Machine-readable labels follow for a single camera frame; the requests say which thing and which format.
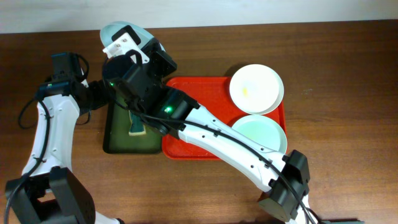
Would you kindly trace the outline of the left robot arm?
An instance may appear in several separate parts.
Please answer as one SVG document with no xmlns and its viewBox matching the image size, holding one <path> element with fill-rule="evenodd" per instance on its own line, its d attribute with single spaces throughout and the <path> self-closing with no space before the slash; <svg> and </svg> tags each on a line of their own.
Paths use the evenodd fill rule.
<svg viewBox="0 0 398 224">
<path fill-rule="evenodd" d="M 22 175 L 6 183 L 4 222 L 12 210 L 21 223 L 122 223 L 96 211 L 90 193 L 72 172 L 72 144 L 81 113 L 109 101 L 102 82 L 42 84 L 34 145 Z"/>
</svg>

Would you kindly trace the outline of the light green plate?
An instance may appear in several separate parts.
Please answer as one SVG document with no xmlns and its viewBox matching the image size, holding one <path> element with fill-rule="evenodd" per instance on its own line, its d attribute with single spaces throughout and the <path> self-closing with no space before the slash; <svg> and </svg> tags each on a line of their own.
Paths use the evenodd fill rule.
<svg viewBox="0 0 398 224">
<path fill-rule="evenodd" d="M 247 115 L 237 120 L 232 128 L 266 148 L 287 151 L 285 131 L 273 119 L 261 115 Z"/>
</svg>

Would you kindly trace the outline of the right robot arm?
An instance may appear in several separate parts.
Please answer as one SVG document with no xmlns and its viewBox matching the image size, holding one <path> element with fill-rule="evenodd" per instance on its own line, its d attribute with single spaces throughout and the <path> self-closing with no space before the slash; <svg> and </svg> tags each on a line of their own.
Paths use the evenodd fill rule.
<svg viewBox="0 0 398 224">
<path fill-rule="evenodd" d="M 199 146 L 235 167 L 269 196 L 259 202 L 273 217 L 287 223 L 316 223 L 308 211 L 307 158 L 296 150 L 285 155 L 233 130 L 186 93 L 165 86 L 163 77 L 176 63 L 159 41 L 142 47 L 129 34 L 111 39 L 103 52 L 105 85 L 121 96 L 123 109 L 162 135 Z"/>
</svg>

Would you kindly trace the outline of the yellow green scrub sponge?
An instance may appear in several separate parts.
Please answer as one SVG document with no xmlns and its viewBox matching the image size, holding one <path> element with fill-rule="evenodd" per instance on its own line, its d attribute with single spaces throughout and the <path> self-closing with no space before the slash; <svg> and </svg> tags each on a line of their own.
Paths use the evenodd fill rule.
<svg viewBox="0 0 398 224">
<path fill-rule="evenodd" d="M 129 128 L 130 136 L 142 136 L 146 134 L 146 128 L 140 117 L 134 115 L 131 111 L 129 111 L 129 120 L 131 122 Z"/>
</svg>

